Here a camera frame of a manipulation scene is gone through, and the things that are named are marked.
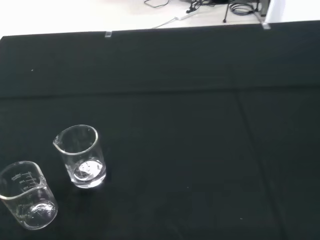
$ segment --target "metal clip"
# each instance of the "metal clip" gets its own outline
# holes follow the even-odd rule
[[[264,30],[270,30],[271,29],[269,23],[267,23],[267,22],[263,22],[262,23],[262,27],[263,27]]]
[[[105,35],[104,35],[105,38],[111,38],[111,36],[112,36],[112,31],[105,31]]]

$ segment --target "glass beaker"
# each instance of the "glass beaker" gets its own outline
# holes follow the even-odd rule
[[[106,164],[98,132],[92,126],[71,126],[55,137],[53,145],[60,152],[74,185],[89,189],[102,183]]]
[[[26,229],[42,229],[53,221],[58,205],[39,166],[19,161],[0,172],[0,199]]]

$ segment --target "beaker rim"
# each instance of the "beaker rim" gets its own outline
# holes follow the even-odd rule
[[[11,168],[12,166],[14,166],[14,165],[21,165],[21,164],[32,164],[32,165],[34,165],[35,168],[36,168],[36,170],[38,171],[39,175],[42,176],[42,178],[44,179],[44,182],[43,182],[43,179],[40,178],[40,184],[39,184],[39,185],[37,185],[37,186],[35,186],[35,187],[33,187],[33,188],[31,188],[31,189],[29,189],[29,190],[27,190],[27,191],[19,194],[19,195],[16,195],[16,196],[4,196],[4,195],[1,195],[1,194],[0,194],[0,199],[2,199],[2,200],[14,200],[14,199],[20,198],[20,197],[22,197],[23,195],[26,195],[26,194],[34,191],[34,190],[36,190],[36,189],[41,189],[41,188],[43,188],[43,187],[45,187],[45,186],[47,185],[47,181],[46,181],[46,179],[45,179],[45,177],[44,177],[44,174],[42,173],[39,165],[36,164],[36,163],[33,162],[33,161],[17,161],[17,162],[11,163],[11,164],[9,164],[8,166],[6,166],[6,167],[0,172],[0,176],[1,176],[6,170],[8,170],[9,168]]]
[[[94,140],[93,144],[92,144],[89,148],[87,148],[86,150],[83,150],[83,151],[80,151],[80,152],[67,152],[67,151],[62,150],[62,149],[55,143],[56,138],[59,137],[60,134],[62,134],[62,133],[64,133],[64,132],[67,132],[67,131],[69,131],[69,130],[71,130],[71,129],[73,129],[73,128],[77,128],[77,127],[87,127],[87,128],[90,128],[90,129],[92,129],[92,130],[94,131],[95,140]],[[76,155],[81,155],[81,154],[85,154],[85,153],[89,152],[92,148],[94,148],[95,145],[97,145],[97,143],[98,143],[98,132],[97,132],[97,130],[96,130],[93,126],[89,126],[89,125],[85,125],[85,124],[79,124],[79,125],[70,126],[70,127],[66,128],[65,130],[61,131],[61,132],[55,137],[55,139],[53,140],[53,143],[52,143],[52,144],[56,147],[56,149],[57,149],[60,153],[65,154],[65,155],[69,155],[69,156],[76,156]]]

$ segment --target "white cable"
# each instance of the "white cable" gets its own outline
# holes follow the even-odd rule
[[[175,16],[175,17],[174,17],[173,19],[171,19],[170,21],[166,21],[165,23],[162,23],[161,25],[154,26],[153,29],[157,29],[157,28],[159,28],[159,27],[161,27],[161,26],[163,26],[163,25],[170,24],[170,23],[172,23],[172,22],[174,22],[174,21],[176,21],[176,20],[178,20],[178,21],[185,20],[185,19],[187,19],[187,18],[192,17],[193,15],[195,15],[195,14],[198,12],[198,10],[194,10],[194,11],[192,11],[192,12],[190,12],[190,13],[187,13],[187,10],[185,10],[181,15]]]
[[[175,20],[177,20],[177,19],[176,19],[176,18],[172,18],[170,21],[167,21],[167,22],[165,22],[165,23],[162,23],[162,24],[160,24],[160,25],[158,25],[158,26],[154,26],[152,29],[157,29],[157,28],[159,28],[159,27],[161,27],[161,26],[163,26],[163,25],[170,24],[171,22],[174,22]]]

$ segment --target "black fabric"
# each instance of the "black fabric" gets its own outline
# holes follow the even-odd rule
[[[1,239],[318,239],[319,23],[10,36],[0,168],[36,162],[59,206]],[[87,124],[108,178],[70,183],[52,146]]]

